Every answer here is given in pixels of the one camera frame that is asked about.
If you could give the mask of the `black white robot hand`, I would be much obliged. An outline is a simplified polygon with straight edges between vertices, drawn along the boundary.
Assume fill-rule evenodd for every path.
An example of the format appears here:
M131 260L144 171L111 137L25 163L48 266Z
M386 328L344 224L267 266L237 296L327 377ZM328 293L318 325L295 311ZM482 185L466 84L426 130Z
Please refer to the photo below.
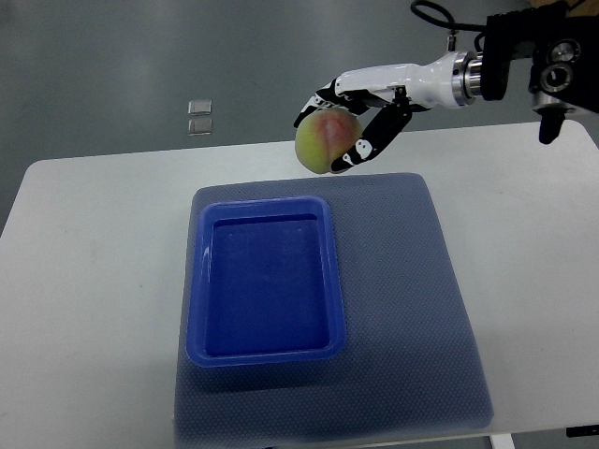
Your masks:
M303 107L294 127L321 109L344 109L353 114L362 134L329 173L371 161L397 137L417 112L434 107L460 109L480 93L482 56L453 51L428 65L380 65L342 73L317 90Z

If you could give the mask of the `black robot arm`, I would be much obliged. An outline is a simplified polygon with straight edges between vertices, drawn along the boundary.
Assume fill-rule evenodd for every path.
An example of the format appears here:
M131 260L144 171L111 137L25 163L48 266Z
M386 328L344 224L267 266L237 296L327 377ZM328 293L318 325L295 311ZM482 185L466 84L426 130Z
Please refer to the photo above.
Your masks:
M489 16L485 24L457 22L432 1L411 11L448 30L453 51L459 31L474 32L475 52L459 54L450 73L458 98L504 98L512 62L531 62L528 91L540 116L539 140L552 143L567 116L598 110L598 4L595 1L533 1L530 8Z

